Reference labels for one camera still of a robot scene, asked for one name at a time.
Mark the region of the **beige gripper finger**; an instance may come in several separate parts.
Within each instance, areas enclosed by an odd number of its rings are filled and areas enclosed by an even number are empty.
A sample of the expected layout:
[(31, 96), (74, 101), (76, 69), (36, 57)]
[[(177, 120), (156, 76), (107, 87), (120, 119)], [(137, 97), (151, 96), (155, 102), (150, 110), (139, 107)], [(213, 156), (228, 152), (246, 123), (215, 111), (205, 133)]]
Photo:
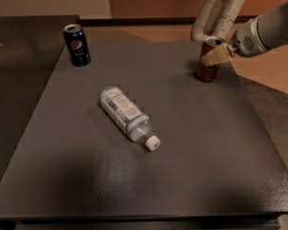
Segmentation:
[(234, 57), (234, 49), (229, 44), (223, 43), (201, 57), (201, 63), (205, 67), (210, 67), (213, 65), (230, 62)]

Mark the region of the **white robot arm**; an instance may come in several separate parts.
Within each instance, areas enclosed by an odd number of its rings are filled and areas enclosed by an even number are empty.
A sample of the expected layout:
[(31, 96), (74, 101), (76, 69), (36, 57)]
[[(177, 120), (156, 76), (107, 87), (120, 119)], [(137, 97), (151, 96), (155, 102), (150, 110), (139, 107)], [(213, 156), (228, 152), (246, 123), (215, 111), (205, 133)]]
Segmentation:
[(229, 62), (235, 56), (252, 58), (288, 45), (288, 2), (244, 23), (230, 36), (230, 42), (225, 42), (244, 2), (204, 0), (191, 29), (191, 39), (203, 42), (213, 37), (222, 41), (201, 57), (204, 66)]

